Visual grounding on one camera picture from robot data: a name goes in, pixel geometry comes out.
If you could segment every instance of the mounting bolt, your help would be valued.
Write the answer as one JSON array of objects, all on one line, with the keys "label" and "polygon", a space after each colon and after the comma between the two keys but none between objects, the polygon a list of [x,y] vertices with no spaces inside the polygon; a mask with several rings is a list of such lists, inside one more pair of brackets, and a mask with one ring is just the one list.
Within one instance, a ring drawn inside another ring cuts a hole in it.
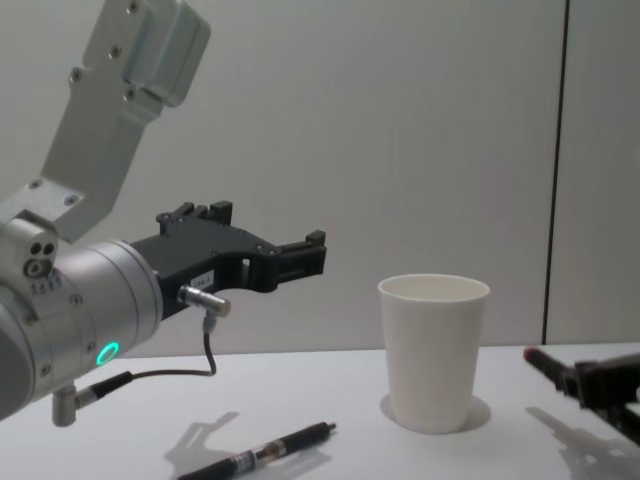
[{"label": "mounting bolt", "polygon": [[82,305],[83,302],[84,302],[83,298],[77,293],[74,293],[69,297],[69,303],[74,307]]},{"label": "mounting bolt", "polygon": [[111,50],[109,50],[109,58],[111,60],[115,60],[120,56],[121,53],[122,49],[118,45],[114,45],[113,47],[111,47]]},{"label": "mounting bolt", "polygon": [[75,67],[73,70],[71,70],[71,75],[69,75],[69,81],[71,83],[77,83],[80,80],[82,80],[82,69]]},{"label": "mounting bolt", "polygon": [[75,205],[76,203],[78,203],[78,196],[77,195],[69,195],[67,198],[64,199],[64,204],[67,207],[70,207],[71,205]]},{"label": "mounting bolt", "polygon": [[124,101],[129,102],[136,97],[136,91],[133,88],[127,88],[127,91],[124,93]]}]

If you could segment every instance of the screw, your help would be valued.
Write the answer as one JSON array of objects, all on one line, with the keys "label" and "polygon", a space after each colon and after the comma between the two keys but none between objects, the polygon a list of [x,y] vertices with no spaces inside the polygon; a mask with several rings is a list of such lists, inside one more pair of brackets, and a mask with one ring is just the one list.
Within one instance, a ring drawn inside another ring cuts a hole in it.
[{"label": "screw", "polygon": [[75,203],[77,203],[77,201],[78,201],[77,195],[69,195],[67,198],[64,199],[64,204],[67,207],[70,207],[71,205],[74,205]]},{"label": "screw", "polygon": [[82,69],[76,67],[71,70],[71,75],[69,75],[69,81],[71,83],[77,83],[82,80]]},{"label": "screw", "polygon": [[114,45],[113,47],[111,47],[111,50],[109,51],[109,58],[111,60],[114,60],[118,58],[121,53],[122,53],[122,49],[118,45]]},{"label": "screw", "polygon": [[78,295],[77,293],[74,293],[73,295],[71,295],[69,297],[69,303],[71,305],[73,305],[74,307],[82,305],[83,302],[84,302],[83,298],[80,295]]},{"label": "screw", "polygon": [[27,271],[30,277],[37,277],[38,275],[40,275],[40,272],[42,272],[42,269],[40,264],[34,261],[33,263],[31,263],[31,265],[29,265]]}]

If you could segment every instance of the table surface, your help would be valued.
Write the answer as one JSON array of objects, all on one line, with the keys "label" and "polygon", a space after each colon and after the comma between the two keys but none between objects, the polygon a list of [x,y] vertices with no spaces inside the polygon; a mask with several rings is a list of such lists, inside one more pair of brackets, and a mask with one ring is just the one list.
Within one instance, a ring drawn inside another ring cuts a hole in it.
[{"label": "table surface", "polygon": [[[640,344],[545,348],[563,361],[604,359]],[[202,357],[116,360],[123,370],[204,368]],[[2,479],[169,480],[308,425],[338,431],[252,480],[640,478],[640,448],[555,392],[521,347],[480,351],[466,431],[427,436],[388,417],[383,351],[229,355],[215,378],[133,382],[57,429],[50,399],[0,423]]]}]

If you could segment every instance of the pen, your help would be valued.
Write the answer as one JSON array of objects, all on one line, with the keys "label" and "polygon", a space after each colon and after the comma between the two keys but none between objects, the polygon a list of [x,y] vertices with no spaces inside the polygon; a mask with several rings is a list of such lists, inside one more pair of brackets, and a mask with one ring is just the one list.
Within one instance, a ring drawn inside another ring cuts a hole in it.
[{"label": "pen", "polygon": [[183,475],[178,480],[227,480],[323,442],[329,438],[331,431],[335,428],[335,423],[318,423],[261,447],[216,462],[197,472]]}]

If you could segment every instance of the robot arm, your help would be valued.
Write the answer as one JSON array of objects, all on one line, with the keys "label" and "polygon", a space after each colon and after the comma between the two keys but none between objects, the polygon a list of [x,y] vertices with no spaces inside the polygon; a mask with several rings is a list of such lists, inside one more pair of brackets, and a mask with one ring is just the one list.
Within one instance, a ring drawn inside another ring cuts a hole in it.
[{"label": "robot arm", "polygon": [[0,205],[0,225],[27,217],[73,243],[106,217],[145,127],[184,100],[209,36],[182,1],[105,2],[42,174]]},{"label": "robot arm", "polygon": [[133,245],[57,255],[59,238],[109,213],[145,126],[182,102],[209,35],[182,0],[105,1],[42,175],[0,203],[0,421],[54,393],[54,423],[70,425],[95,400],[75,379],[163,319],[188,306],[224,316],[219,290],[271,292],[322,273],[324,233],[278,247],[232,227],[228,202],[159,215],[160,234]]}]

